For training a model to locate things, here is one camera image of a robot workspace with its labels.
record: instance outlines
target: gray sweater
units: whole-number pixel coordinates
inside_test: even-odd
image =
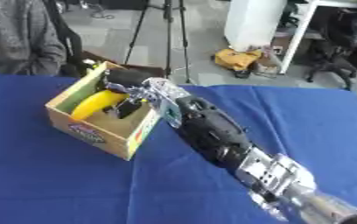
[[[56,74],[65,58],[41,0],[0,0],[0,74]]]

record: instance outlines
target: banana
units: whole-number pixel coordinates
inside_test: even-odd
[[[127,94],[117,94],[109,90],[103,90],[96,94],[90,95],[82,101],[71,113],[71,118],[75,121],[84,120],[90,117],[94,112],[104,109],[107,106],[115,106],[127,98]]]

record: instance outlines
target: open cardboard box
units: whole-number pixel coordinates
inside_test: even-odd
[[[101,74],[114,66],[110,62],[102,63],[45,106],[55,128],[119,158],[130,160],[159,119],[157,112],[147,104],[124,119],[100,111],[85,121],[76,122],[69,115],[80,102],[95,93],[95,84]]]

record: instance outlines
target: gray carpet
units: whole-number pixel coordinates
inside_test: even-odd
[[[162,0],[153,0],[160,5]],[[300,87],[300,88],[340,88],[343,82],[333,74],[321,73],[315,82],[307,83],[303,76],[304,66],[291,66],[284,76],[263,77],[252,75],[247,80],[236,79],[229,71],[216,66],[210,56],[226,48],[228,43],[223,36],[223,27],[228,14],[229,2],[216,0],[185,0],[185,20],[189,40],[191,79],[194,84],[210,86],[220,84],[242,84],[259,86]],[[140,11],[105,10],[114,19],[91,18],[92,9],[81,10],[72,6],[64,14],[69,25],[82,36],[84,48],[102,56],[124,61],[128,44],[140,16]],[[171,79],[184,83],[185,69],[179,12],[175,10],[172,27]],[[166,23],[161,10],[148,9],[142,30],[129,60],[130,64],[165,67]],[[357,78],[353,91],[357,94]]]

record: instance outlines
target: robotic arm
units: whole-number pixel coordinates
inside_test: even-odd
[[[205,160],[226,169],[248,188],[252,200],[280,221],[294,217],[309,224],[356,224],[357,208],[318,191],[314,177],[283,154],[268,155],[251,143],[226,113],[162,78],[122,70],[101,80],[127,102],[147,100]],[[137,78],[127,80],[128,75]]]

